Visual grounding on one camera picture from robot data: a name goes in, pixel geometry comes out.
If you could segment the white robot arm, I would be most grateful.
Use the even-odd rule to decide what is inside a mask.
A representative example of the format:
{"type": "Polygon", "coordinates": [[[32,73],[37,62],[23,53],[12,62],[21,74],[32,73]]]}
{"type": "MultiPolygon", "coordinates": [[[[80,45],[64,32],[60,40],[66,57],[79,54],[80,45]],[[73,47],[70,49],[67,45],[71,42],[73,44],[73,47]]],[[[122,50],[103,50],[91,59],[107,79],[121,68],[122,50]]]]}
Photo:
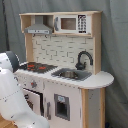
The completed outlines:
{"type": "Polygon", "coordinates": [[[19,58],[12,51],[0,53],[0,114],[18,128],[49,128],[46,118],[35,114],[28,106],[14,75],[19,58]]]}

